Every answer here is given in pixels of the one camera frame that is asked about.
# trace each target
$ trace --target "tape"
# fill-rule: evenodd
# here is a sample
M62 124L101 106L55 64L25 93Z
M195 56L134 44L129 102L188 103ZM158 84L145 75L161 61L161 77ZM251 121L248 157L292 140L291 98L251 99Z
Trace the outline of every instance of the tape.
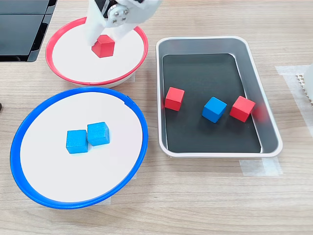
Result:
M132 177L132 180L135 180L137 179L137 174L135 174L133 177ZM97 204L95 204L94 206L102 206L102 205L111 205L111 197L109 197L108 199L102 201L102 202L99 202Z
M260 160L240 160L244 176L278 176L283 174L277 157Z
M313 137L313 107L301 84L301 77L310 65L276 66L279 75L283 76L290 92L301 112L301 115Z
M125 83L127 82L134 83L135 81L136 81L136 72L134 72L132 76L129 79L127 79L127 81L125 81Z

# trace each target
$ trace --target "wood grain surface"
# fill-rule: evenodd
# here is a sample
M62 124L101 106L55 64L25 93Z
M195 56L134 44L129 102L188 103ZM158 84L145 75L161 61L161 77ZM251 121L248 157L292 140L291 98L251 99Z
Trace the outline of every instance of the wood grain surface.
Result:
M142 25L149 54L129 95L149 125L147 155L111 205L63 211L25 196L10 170L23 119L47 98L76 87L45 61L49 38L83 17L87 1L60 0L34 63L0 63L1 235L312 235L313 138L275 66L313 62L313 1L166 0ZM156 42L169 36L236 35L250 45L284 142L283 174L243 176L238 160L174 160L157 143Z

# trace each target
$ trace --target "black device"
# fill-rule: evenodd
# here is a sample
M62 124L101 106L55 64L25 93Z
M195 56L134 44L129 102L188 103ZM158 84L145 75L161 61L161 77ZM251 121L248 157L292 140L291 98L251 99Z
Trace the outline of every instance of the black device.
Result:
M0 62L37 59L57 0L0 0Z

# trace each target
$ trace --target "white object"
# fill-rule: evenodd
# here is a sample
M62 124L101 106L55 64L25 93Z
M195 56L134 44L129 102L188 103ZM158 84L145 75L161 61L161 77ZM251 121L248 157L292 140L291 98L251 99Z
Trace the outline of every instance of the white object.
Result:
M310 100L313 101L313 64L311 64L308 70L306 70L303 79L305 82L304 89L306 90Z
M108 18L103 14L109 0L106 0L100 10L95 0L89 0L87 20L85 23L85 38L89 46L93 46L105 28L113 28L108 35L116 42L132 31L136 26L147 21L156 12L162 0L145 0L139 3L135 0L116 0L117 5L110 8Z
M109 144L89 146L84 154L68 153L68 130L102 121L110 129ZM129 174L138 159L142 135L137 115L121 99L97 92L75 94L49 106L31 123L21 145L22 170L29 184L49 199L90 200Z

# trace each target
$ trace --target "silver tray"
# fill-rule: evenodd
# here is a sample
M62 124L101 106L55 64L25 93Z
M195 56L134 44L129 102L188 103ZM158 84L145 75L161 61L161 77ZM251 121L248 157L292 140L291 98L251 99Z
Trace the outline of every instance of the silver tray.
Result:
M184 63L185 59L187 62L181 65L180 68L182 69L175 69L179 68L175 67L175 65ZM231 60L233 60L233 68L231 68L230 64L229 68L225 67L224 69L223 61L231 62ZM199 73L197 61L199 61L200 64L202 63L204 70L206 69L206 65L210 70ZM262 87L251 51L244 39L236 36L165 38L160 40L156 45L156 65L158 142L162 151L168 156L173 158L265 158L277 156L282 151L283 143L281 136ZM219 81L224 79L225 76L219 77L219 73L211 73L219 68L218 66L221 68L220 76L222 76L223 72L226 70L231 71L231 69L235 68L236 71L233 75L230 73L230 77L236 80L237 73L238 81L231 80L219 84ZM181 85L185 88L189 88L188 81L190 80L190 86L192 87L193 84L196 83L195 79L199 78L199 74L203 76L206 72L208 73L208 77L201 78L203 85L198 85L201 92L194 92L192 95L189 95L189 97L186 96L187 92L185 92L185 103L183 102L181 111L175 114L175 111L167 111L164 109L164 97L168 86L171 86L171 84L176 84L176 87L179 86L180 76L184 77L186 73L189 73L191 78L184 78L184 80L182 78ZM201 119L203 118L201 117L202 110L199 108L196 111L188 110L192 108L187 107L188 104L192 103L190 99L194 97L195 101L197 99L200 100L197 96L198 94L205 94L204 89L206 88L208 88L207 100L211 97L210 91L214 91L215 94L224 96L224 99L229 98L227 104L230 109L232 106L231 102L235 102L234 97L238 97L237 93L240 94L241 92L240 87L237 86L237 90L234 91L237 92L236 94L233 94L232 97L226 96L227 94L231 94L229 88L227 88L231 82L235 82L236 86L239 83L242 84L242 95L256 103L255 110L250 117L250 126L248 122L245 124L240 123L238 120L232 120L232 117L228 117L229 113L227 114L226 112L224 113L224 120L222 120L219 125L214 126L214 124L206 123ZM182 130L179 129L178 125L181 125L183 129L189 124L187 122L183 123L184 119L182 116L184 112L186 115L189 115L190 112L196 112L196 115L199 116L199 120L196 120L197 123L194 125L194 127L198 129L199 136L197 136L197 131L194 132L191 129L192 126L186 127L187 129L180 133ZM253 137L251 137L251 142L249 142L249 135L254 135L254 133L251 132L252 129L255 129L256 141L253 142ZM199 137L199 142L194 141L197 137ZM251 147L256 144L259 144L259 148L257 146L256 148Z

